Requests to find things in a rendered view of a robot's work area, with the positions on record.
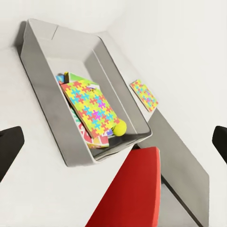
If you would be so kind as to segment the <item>tennis ball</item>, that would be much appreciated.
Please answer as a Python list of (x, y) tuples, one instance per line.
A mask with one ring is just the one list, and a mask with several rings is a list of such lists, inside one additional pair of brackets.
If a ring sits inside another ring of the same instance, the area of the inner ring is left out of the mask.
[(121, 136), (126, 132), (127, 129), (127, 124), (125, 123), (125, 121), (123, 121), (120, 117), (118, 118), (120, 120), (120, 123), (111, 128), (113, 136)]

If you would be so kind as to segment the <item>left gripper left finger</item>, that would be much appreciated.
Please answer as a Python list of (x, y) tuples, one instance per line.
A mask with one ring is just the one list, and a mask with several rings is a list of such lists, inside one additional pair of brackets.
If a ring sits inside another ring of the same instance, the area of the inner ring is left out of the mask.
[(25, 143), (20, 126), (0, 131), (0, 182)]

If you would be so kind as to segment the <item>jigsaw puzzle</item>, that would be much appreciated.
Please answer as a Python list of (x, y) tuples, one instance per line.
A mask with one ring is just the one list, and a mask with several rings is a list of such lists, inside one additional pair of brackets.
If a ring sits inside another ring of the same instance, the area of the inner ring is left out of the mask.
[(103, 96), (94, 88), (90, 91), (91, 81), (82, 80), (60, 85), (79, 118), (93, 139), (120, 123), (115, 111)]
[(136, 82), (132, 83), (131, 87), (150, 112), (152, 112), (154, 108), (157, 107), (157, 100), (154, 98), (145, 84), (143, 86), (141, 85), (141, 80), (137, 80)]

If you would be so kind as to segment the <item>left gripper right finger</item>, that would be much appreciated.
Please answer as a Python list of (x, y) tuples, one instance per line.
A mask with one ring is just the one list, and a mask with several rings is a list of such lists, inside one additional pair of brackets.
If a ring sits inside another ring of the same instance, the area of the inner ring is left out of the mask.
[(227, 163), (227, 128), (222, 126), (216, 126), (213, 137), (212, 143)]

